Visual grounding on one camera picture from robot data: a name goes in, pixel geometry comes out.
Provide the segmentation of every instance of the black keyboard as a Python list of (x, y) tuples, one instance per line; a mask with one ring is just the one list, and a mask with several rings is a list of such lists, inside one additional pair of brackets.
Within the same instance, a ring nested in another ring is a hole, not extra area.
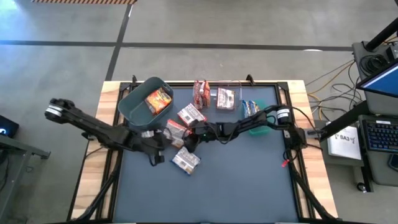
[(398, 119), (362, 120), (368, 149), (383, 152), (398, 152)]

